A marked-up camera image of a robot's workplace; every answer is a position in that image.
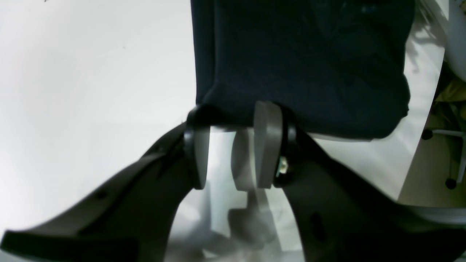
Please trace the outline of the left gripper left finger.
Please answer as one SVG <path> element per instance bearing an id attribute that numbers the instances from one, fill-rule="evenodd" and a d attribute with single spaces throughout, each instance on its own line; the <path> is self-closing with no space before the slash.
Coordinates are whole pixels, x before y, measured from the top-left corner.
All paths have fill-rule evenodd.
<path id="1" fill-rule="evenodd" d="M 181 201 L 205 186 L 210 106 L 196 106 L 130 166 L 60 215 L 5 232 L 1 250 L 37 262 L 161 262 Z"/>

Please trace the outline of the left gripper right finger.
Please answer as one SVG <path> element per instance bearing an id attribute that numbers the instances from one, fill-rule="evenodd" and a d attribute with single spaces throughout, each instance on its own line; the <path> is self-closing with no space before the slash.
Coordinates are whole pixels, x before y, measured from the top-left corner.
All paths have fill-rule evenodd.
<path id="1" fill-rule="evenodd" d="M 334 160 L 272 102 L 254 109 L 259 188 L 283 189 L 306 262 L 454 262 L 465 254 L 465 209 L 397 204 Z"/>

